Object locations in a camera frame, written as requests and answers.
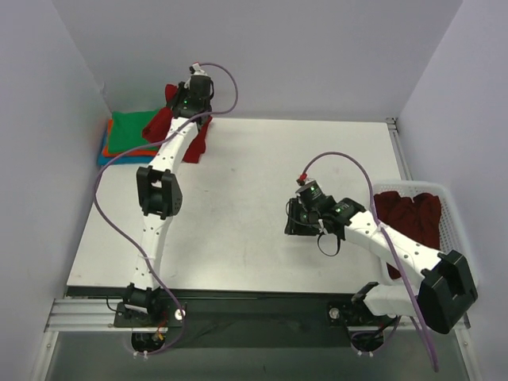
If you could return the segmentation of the bright red t shirt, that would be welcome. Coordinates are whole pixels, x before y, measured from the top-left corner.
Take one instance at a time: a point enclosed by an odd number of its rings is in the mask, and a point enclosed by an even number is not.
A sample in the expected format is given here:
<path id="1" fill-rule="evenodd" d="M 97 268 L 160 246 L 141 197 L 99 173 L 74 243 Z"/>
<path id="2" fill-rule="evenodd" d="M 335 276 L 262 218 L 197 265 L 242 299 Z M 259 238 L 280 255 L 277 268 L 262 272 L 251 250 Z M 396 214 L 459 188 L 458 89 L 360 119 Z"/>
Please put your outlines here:
<path id="1" fill-rule="evenodd" d="M 160 109 L 156 115 L 150 120 L 150 122 L 143 128 L 142 137 L 148 143 L 155 143 L 161 141 L 167 137 L 167 134 L 171 128 L 173 120 L 173 112 L 165 106 Z M 201 158 L 201 155 L 206 151 L 206 134 L 212 117 L 208 117 L 206 123 L 201 127 L 198 135 L 192 140 L 189 148 L 183 157 L 183 161 L 190 164 L 197 164 Z"/>

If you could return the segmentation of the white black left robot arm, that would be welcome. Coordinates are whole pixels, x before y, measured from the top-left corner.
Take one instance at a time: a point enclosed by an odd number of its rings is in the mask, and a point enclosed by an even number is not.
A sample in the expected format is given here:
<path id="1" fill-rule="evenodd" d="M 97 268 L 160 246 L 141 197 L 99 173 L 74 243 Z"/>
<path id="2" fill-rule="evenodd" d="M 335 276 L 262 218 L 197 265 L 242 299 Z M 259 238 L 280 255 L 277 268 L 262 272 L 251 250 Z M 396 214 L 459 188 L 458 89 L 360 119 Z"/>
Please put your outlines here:
<path id="1" fill-rule="evenodd" d="M 187 149 L 207 127 L 211 117 L 191 117 L 210 112 L 214 83 L 207 74 L 193 74 L 178 86 L 166 86 L 167 105 L 142 130 L 149 143 L 164 140 L 152 161 L 136 173 L 137 195 L 143 214 L 140 247 L 143 253 L 135 265 L 133 280 L 127 287 L 123 303 L 132 310 L 135 321 L 144 327 L 160 319 L 161 288 L 153 273 L 160 268 L 164 239 L 173 217 L 183 204 L 183 193 L 176 172 Z"/>

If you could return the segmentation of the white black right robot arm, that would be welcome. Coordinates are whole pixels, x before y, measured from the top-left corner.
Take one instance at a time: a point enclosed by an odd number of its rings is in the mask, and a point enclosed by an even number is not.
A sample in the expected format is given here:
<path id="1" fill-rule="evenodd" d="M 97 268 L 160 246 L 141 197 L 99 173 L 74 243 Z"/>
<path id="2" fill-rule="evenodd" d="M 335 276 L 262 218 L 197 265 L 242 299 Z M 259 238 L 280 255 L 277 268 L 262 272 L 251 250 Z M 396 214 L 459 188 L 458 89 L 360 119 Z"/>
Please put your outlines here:
<path id="1" fill-rule="evenodd" d="M 401 284 L 369 283 L 359 292 L 351 306 L 359 323 L 384 315 L 421 317 L 432 331 L 446 334 L 477 300 L 475 279 L 460 252 L 420 244 L 376 220 L 358 202 L 325 194 L 314 180 L 298 185 L 287 203 L 286 235 L 332 235 L 338 244 L 354 244 L 399 268 Z"/>

